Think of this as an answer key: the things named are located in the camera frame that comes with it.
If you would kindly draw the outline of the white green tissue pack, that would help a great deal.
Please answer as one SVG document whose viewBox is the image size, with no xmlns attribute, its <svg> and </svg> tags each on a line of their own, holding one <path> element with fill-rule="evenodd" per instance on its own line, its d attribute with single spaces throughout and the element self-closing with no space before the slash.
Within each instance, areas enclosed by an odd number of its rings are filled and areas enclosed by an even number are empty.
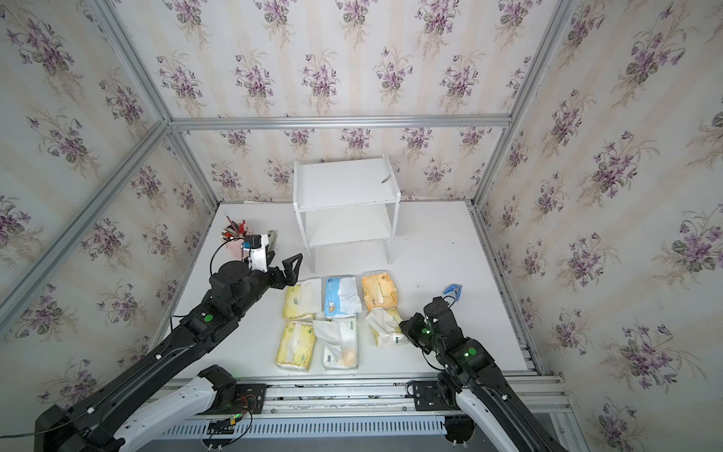
<svg viewBox="0 0 723 452">
<path fill-rule="evenodd" d="M 356 318 L 314 320 L 314 334 L 323 348 L 326 370 L 351 370 L 359 365 L 358 321 Z"/>
</svg>

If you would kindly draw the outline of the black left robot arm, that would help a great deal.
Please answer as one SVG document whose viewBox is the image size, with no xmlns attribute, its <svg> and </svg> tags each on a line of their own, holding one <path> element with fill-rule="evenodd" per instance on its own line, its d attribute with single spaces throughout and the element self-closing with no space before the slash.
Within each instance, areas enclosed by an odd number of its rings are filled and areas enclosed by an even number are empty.
<svg viewBox="0 0 723 452">
<path fill-rule="evenodd" d="M 270 288 L 294 286 L 303 256 L 280 267 L 251 269 L 230 261 L 209 277 L 201 303 L 116 379 L 67 409 L 51 406 L 35 423 L 37 451 L 119 451 L 133 446 L 127 422 L 167 382 L 210 353 Z"/>
</svg>

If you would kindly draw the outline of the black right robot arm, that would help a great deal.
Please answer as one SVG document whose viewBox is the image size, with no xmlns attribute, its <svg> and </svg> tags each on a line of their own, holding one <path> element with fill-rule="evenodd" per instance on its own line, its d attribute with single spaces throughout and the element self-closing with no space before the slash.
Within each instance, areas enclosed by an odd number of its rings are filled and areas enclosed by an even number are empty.
<svg viewBox="0 0 723 452">
<path fill-rule="evenodd" d="M 408 396 L 418 412 L 446 409 L 446 439 L 465 443 L 481 429 L 498 451 L 563 451 L 564 446 L 538 421 L 513 391 L 493 356 L 457 324 L 450 304 L 436 297 L 400 322 L 401 333 L 438 365 L 435 380 L 412 380 Z"/>
</svg>

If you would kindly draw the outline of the orange tissue pack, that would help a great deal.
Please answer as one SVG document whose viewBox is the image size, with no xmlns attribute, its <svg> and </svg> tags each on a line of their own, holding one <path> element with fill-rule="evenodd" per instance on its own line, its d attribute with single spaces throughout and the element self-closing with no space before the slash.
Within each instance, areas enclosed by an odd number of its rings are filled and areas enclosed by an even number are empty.
<svg viewBox="0 0 723 452">
<path fill-rule="evenodd" d="M 363 300 L 368 311 L 377 308 L 397 308 L 397 286 L 387 270 L 365 273 L 361 278 L 361 286 L 363 287 Z"/>
</svg>

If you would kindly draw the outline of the blue tissue pack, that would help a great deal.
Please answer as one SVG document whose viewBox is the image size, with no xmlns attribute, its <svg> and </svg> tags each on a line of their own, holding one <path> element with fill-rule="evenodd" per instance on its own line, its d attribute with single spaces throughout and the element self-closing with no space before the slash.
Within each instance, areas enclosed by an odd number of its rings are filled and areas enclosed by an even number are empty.
<svg viewBox="0 0 723 452">
<path fill-rule="evenodd" d="M 326 318 L 349 318 L 362 311 L 355 276 L 327 277 L 323 283 L 323 312 Z"/>
</svg>

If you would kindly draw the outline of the pale yellow tissue pack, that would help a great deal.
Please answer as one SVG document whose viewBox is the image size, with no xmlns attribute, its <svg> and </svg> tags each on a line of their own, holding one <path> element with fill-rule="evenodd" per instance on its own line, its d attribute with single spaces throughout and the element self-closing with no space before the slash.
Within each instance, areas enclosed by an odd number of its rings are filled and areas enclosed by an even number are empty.
<svg viewBox="0 0 723 452">
<path fill-rule="evenodd" d="M 287 288 L 282 317 L 291 321 L 312 321 L 322 310 L 322 282 L 312 278 Z"/>
</svg>

